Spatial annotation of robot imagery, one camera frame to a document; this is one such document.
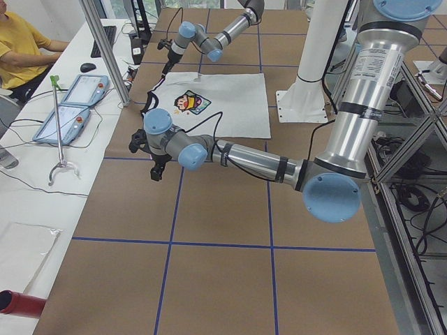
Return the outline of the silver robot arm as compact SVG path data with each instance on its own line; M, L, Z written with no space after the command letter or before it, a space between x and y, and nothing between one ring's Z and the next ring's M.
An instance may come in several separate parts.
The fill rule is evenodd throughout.
M244 11L215 37L210 38L200 24L183 21L179 31L169 46L168 61L161 77L164 78L182 59L189 44L195 43L211 62L220 60L225 47L230 45L250 26L259 24L265 9L262 0L239 1Z
M417 46L439 1L368 1L360 14L356 58L329 143L314 160L292 161L212 135L190 136L174 125L149 96L142 109L145 150L155 160L151 177L162 178L176 159L188 170L204 162L232 165L251 176L288 184L303 194L308 212L320 221L341 223L360 207L358 180L364 159L406 52Z

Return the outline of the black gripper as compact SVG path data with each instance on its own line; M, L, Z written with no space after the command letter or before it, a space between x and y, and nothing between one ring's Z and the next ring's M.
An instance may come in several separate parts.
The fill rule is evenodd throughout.
M154 161L154 167L150 170L151 180L161 181L166 163L172 160L172 156L160 149L150 149L150 155Z
M170 49L168 51L168 62L163 67L163 70L161 72L161 77L165 78L167 74L173 69L175 64L179 63L182 58L182 55L174 51L173 49Z

